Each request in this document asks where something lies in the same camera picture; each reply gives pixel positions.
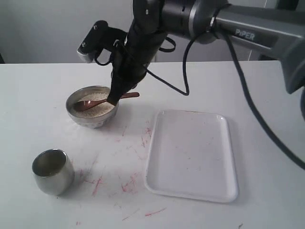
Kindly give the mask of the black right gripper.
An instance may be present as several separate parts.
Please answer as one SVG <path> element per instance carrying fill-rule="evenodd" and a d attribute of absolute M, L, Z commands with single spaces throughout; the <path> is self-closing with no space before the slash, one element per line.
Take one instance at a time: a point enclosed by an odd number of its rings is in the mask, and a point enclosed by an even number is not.
<path fill-rule="evenodd" d="M 146 68 L 158 52 L 167 36 L 155 31 L 145 34 L 133 22 L 123 39 L 117 43 L 112 62 L 112 82 L 107 102 L 117 104 L 120 98 L 145 77 Z"/>

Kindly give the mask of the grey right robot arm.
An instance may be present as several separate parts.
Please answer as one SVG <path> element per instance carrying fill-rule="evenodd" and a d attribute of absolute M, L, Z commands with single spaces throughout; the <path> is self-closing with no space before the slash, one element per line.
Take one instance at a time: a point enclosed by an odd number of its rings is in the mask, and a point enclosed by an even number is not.
<path fill-rule="evenodd" d="M 115 105 L 146 75 L 168 34 L 209 44 L 232 43 L 279 60 L 289 94 L 305 84 L 305 14 L 236 6 L 226 0 L 135 0 L 133 21 L 112 64 L 108 102 Z"/>

